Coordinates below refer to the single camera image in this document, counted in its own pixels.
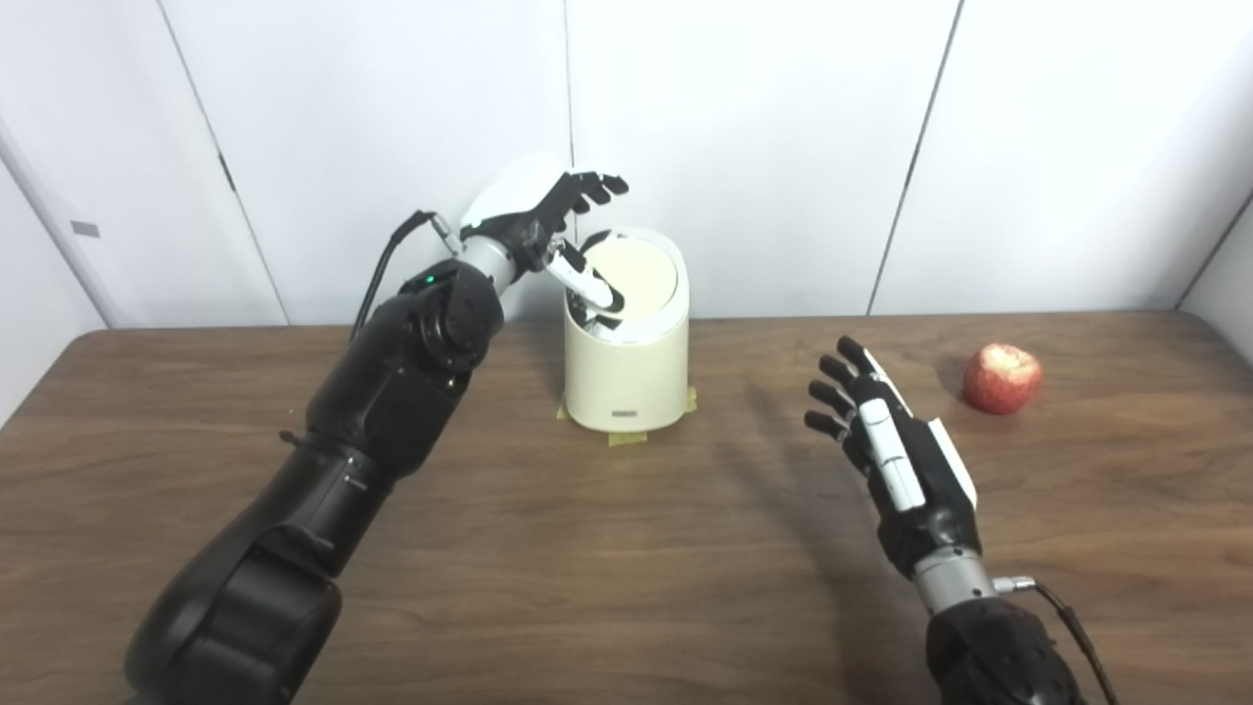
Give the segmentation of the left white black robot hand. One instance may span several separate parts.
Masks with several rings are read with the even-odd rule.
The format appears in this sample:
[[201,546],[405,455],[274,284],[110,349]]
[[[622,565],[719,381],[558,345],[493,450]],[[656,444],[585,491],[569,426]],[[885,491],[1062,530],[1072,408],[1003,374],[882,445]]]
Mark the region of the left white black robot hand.
[[456,259],[487,278],[504,296],[529,272],[546,272],[600,312],[619,312],[624,296],[573,242],[564,237],[568,217],[626,195],[621,175],[571,172],[554,153],[519,158],[475,197],[459,227]]

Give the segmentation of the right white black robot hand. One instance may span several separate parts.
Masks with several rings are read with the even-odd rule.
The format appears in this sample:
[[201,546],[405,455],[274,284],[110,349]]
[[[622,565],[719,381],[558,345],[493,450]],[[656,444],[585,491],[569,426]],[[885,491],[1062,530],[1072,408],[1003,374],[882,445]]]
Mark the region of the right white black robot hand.
[[832,438],[865,478],[888,562],[913,579],[937,550],[984,552],[977,495],[940,419],[917,418],[860,341],[841,336],[836,351],[819,357],[823,379],[809,382],[809,396],[828,409],[809,409],[803,421]]

